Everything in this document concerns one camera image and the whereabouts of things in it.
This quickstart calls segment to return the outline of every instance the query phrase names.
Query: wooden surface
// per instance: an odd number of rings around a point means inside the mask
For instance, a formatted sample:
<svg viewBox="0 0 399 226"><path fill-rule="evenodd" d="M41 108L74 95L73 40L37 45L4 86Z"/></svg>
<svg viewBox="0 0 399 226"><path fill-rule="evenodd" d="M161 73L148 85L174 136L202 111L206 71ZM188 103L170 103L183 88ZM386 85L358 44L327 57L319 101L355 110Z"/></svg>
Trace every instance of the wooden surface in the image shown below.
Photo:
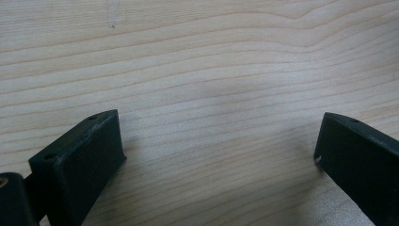
<svg viewBox="0 0 399 226"><path fill-rule="evenodd" d="M398 28L398 1L1 0L0 171L116 108L85 225L372 225L312 153L326 111L399 138Z"/></svg>

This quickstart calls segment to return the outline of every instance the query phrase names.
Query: light wood tabletop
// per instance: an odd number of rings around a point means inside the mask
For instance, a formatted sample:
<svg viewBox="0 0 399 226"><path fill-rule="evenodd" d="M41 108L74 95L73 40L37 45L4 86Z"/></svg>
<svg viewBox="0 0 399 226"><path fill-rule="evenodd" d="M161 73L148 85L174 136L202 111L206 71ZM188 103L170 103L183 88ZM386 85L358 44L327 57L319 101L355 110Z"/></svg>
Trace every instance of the light wood tabletop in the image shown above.
<svg viewBox="0 0 399 226"><path fill-rule="evenodd" d="M84 225L373 225L312 154L325 112L398 139L398 87L398 1L0 1L0 172L120 113Z"/></svg>

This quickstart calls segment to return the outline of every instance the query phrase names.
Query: screw hole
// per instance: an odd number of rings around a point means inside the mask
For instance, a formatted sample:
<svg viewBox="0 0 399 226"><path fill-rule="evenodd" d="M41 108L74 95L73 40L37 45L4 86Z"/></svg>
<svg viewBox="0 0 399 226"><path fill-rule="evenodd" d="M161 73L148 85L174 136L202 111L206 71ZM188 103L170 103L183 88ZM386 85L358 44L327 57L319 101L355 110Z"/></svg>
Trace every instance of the screw hole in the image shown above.
<svg viewBox="0 0 399 226"><path fill-rule="evenodd" d="M7 177L0 177L0 188L8 183Z"/></svg>
<svg viewBox="0 0 399 226"><path fill-rule="evenodd" d="M46 154L45 156L44 156L44 159L45 160L51 160L51 159L53 159L53 158L55 158L56 157L56 154L55 153L48 153L48 154Z"/></svg>

